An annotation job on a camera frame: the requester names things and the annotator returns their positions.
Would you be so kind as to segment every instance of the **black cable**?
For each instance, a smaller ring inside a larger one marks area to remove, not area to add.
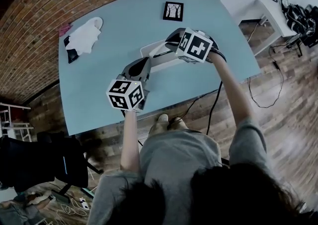
[[[213,112],[213,109],[214,109],[215,105],[216,105],[216,104],[217,104],[217,102],[218,102],[219,95],[220,95],[220,92],[221,92],[222,84],[223,84],[223,82],[221,81],[220,86],[219,86],[219,90],[218,90],[217,97],[216,97],[216,99],[215,99],[215,101],[214,101],[214,104],[213,104],[213,106],[212,106],[211,110],[210,110],[210,115],[209,115],[209,124],[208,124],[207,135],[209,134],[209,130],[210,130],[210,123],[211,123],[211,116],[212,116],[212,112]]]
[[[224,56],[219,50],[216,50],[216,49],[212,48],[212,49],[211,49],[211,52],[216,53],[216,54],[218,54],[219,56],[221,56],[221,57],[224,59],[225,62],[227,61],[226,58],[225,58],[225,56]],[[218,89],[217,97],[216,97],[216,99],[215,99],[215,101],[214,101],[214,103],[213,103],[213,106],[212,106],[211,110],[210,110],[210,114],[209,114],[209,124],[208,124],[207,134],[209,133],[209,130],[210,130],[210,123],[211,123],[211,117],[212,117],[213,109],[214,109],[215,105],[216,105],[217,102],[218,102],[218,99],[219,99],[219,96],[220,96],[220,92],[221,92],[222,84],[223,84],[223,83],[222,83],[222,81],[221,81],[220,86],[219,86],[219,89]],[[214,91],[216,91],[216,90],[213,90],[213,91],[211,91],[211,92],[208,92],[208,93],[206,93],[206,94],[204,94],[204,95],[202,95],[202,96],[196,98],[196,99],[192,102],[192,104],[190,105],[190,107],[187,109],[187,111],[184,113],[184,115],[183,115],[180,119],[178,119],[178,121],[179,121],[179,120],[182,120],[182,118],[185,117],[185,116],[188,114],[190,108],[194,105],[194,103],[195,103],[197,100],[203,98],[204,96],[206,96],[206,95],[208,95],[208,94],[213,93]]]
[[[50,182],[47,182],[47,183],[49,183],[49,184],[52,184],[52,185],[54,185],[55,187],[57,187],[57,188],[59,188],[60,189],[60,191],[62,190],[59,186],[57,186],[56,184],[54,184],[54,183],[50,183]],[[76,202],[79,202],[79,203],[81,203],[81,201],[79,201],[79,200],[77,200],[76,198],[74,198],[73,196],[71,196],[70,194],[68,194],[68,193],[65,193],[66,195],[68,195],[69,197],[71,197],[72,199],[74,199]]]
[[[279,66],[278,66],[278,64],[277,64],[277,62],[276,62],[276,60],[275,60],[275,59],[272,57],[272,55],[270,54],[270,49],[271,49],[271,48],[282,47],[282,46],[283,46],[283,45],[278,45],[278,46],[273,46],[273,47],[270,46],[269,49],[268,49],[268,54],[269,54],[270,58],[273,59],[273,63],[274,63],[274,65],[275,65],[276,69],[279,70],[280,74],[282,75],[282,79],[283,79],[283,80],[281,81],[281,85],[280,85],[280,90],[279,90],[279,92],[278,92],[278,96],[277,96],[277,98],[274,100],[273,104],[264,107],[264,106],[260,106],[260,105],[257,103],[257,101],[254,100],[254,97],[253,97],[253,94],[252,94],[252,90],[250,89],[250,77],[248,78],[249,95],[250,95],[251,99],[255,102],[255,104],[256,104],[259,108],[269,108],[269,107],[274,106],[275,103],[277,102],[277,100],[279,99],[280,93],[281,93],[281,91],[282,91],[282,89],[283,89],[283,84],[284,84],[284,80],[285,80],[285,79],[284,79],[284,75],[283,75],[282,71],[280,70],[280,68],[279,68]]]

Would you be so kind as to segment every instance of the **picture frame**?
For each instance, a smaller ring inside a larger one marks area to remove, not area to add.
[[[166,1],[163,19],[181,22],[183,19],[183,3]]]

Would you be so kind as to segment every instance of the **table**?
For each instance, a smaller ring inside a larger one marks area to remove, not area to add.
[[[182,22],[162,19],[166,1],[184,3]],[[92,53],[68,64],[64,38],[95,16],[104,24]],[[123,121],[121,111],[111,108],[106,97],[110,81],[140,58],[142,47],[187,26],[216,40],[239,81],[260,73],[245,37],[219,0],[117,0],[76,20],[60,38],[60,88],[69,135]],[[141,115],[205,94],[219,84],[214,66],[208,63],[181,63],[152,73]]]
[[[273,0],[257,0],[256,3],[260,6],[264,14],[260,24],[263,24],[265,20],[268,19],[274,29],[274,33],[254,49],[254,54],[258,55],[280,37],[290,37],[297,33],[288,27],[279,2],[274,2]]]

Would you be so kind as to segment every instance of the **cable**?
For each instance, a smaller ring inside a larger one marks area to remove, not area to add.
[[[215,49],[215,48],[211,48],[211,50],[210,50],[211,52],[213,52],[213,53],[215,53],[215,54],[218,54],[219,56],[221,56],[222,58],[223,58],[223,60],[225,61],[225,62],[227,62],[227,59],[225,58],[225,56],[219,51],[219,50],[217,50],[217,49]]]
[[[220,91],[221,91],[222,84],[223,84],[223,82],[221,81],[220,86],[219,86],[219,90],[218,90],[217,97],[216,97],[216,99],[215,99],[215,101],[214,101],[214,104],[213,104],[213,106],[212,106],[211,110],[210,110],[210,115],[209,115],[209,124],[208,124],[207,135],[209,135],[209,130],[210,130],[210,123],[211,123],[211,116],[212,116],[212,112],[213,112],[213,109],[214,109],[215,105],[216,105],[216,104],[217,104],[217,102],[218,102],[218,99],[219,99],[219,95],[220,95]]]
[[[187,109],[187,111],[185,112],[185,114],[184,114],[183,116],[181,116],[181,118],[180,118],[179,120],[182,120],[182,118],[186,116],[186,114],[189,112],[190,108],[194,105],[194,103],[195,103],[197,100],[203,98],[204,96],[206,96],[206,95],[208,95],[208,94],[210,94],[210,93],[212,93],[212,92],[208,92],[208,93],[206,93],[206,94],[204,94],[204,95],[199,96],[198,98],[196,98],[196,99],[192,102],[192,104],[190,105],[190,107]]]
[[[85,211],[84,208],[82,208],[81,206],[78,205],[78,203],[76,203],[77,207],[74,205],[73,203],[73,199],[71,199],[71,203],[73,205],[73,208],[65,205],[65,204],[61,204],[61,210],[57,210],[56,211],[56,215],[58,216],[58,218],[55,219],[56,223],[59,224],[61,223],[62,225],[68,225],[68,223],[66,223],[63,218],[59,215],[59,212],[61,213],[65,213],[67,215],[79,215],[79,216],[87,216],[87,212]]]
[[[62,189],[61,189],[61,187],[57,186],[57,185],[56,185],[56,184],[54,184],[54,183],[50,183],[50,182],[47,182],[47,183],[52,184],[52,185],[54,185],[55,187],[59,188],[59,189],[60,189],[60,191],[62,190]],[[66,195],[68,195],[71,199],[74,199],[76,202],[81,203],[81,201],[77,200],[76,198],[74,198],[74,197],[73,197],[73,196],[71,196],[70,194],[68,194],[68,193],[65,193],[65,194],[66,194]]]
[[[250,36],[249,36],[247,42],[250,41],[250,39],[251,39],[251,37],[252,37],[253,33],[255,32],[255,30],[256,30],[256,28],[257,28],[258,25],[259,25],[259,23],[257,23],[257,24],[255,25],[254,30],[253,30],[252,33],[250,34]]]
[[[93,177],[93,174],[92,174],[90,168],[88,168],[88,170],[89,170],[89,172],[90,172],[90,176],[92,177],[93,181],[95,181],[95,179],[94,179],[94,177]]]
[[[276,62],[276,60],[275,60],[275,59],[272,57],[272,55],[270,54],[270,49],[271,49],[271,48],[281,47],[281,46],[283,46],[283,45],[278,45],[278,46],[273,46],[273,47],[270,46],[269,49],[268,49],[268,54],[269,54],[269,56],[271,57],[271,59],[273,59],[273,64],[275,65],[276,69],[279,70],[280,74],[282,75],[282,79],[283,79],[283,80],[281,81],[281,85],[280,85],[280,90],[279,90],[279,92],[278,92],[278,96],[277,96],[277,98],[274,100],[274,102],[273,102],[271,105],[266,106],[266,107],[260,106],[260,105],[257,103],[257,101],[254,100],[252,91],[251,91],[251,89],[250,89],[250,77],[248,78],[249,95],[250,95],[251,99],[255,102],[255,104],[256,104],[259,108],[269,108],[269,107],[274,106],[275,103],[277,102],[277,100],[279,99],[280,93],[281,93],[281,91],[282,91],[282,89],[283,89],[283,84],[284,84],[284,80],[285,80],[285,79],[284,79],[284,75],[283,75],[282,71],[280,70],[280,68],[279,68],[279,66],[278,66],[278,64],[277,64],[277,62]]]

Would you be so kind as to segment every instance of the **office chair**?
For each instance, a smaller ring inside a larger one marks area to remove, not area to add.
[[[76,138],[65,138],[64,133],[39,133],[38,142],[2,138],[2,188],[14,187],[16,192],[24,192],[32,186],[57,178],[67,185],[60,192],[52,190],[52,194],[58,200],[70,203],[65,193],[72,185],[80,188],[88,186],[87,167],[98,174],[103,173],[87,162],[84,152]]]

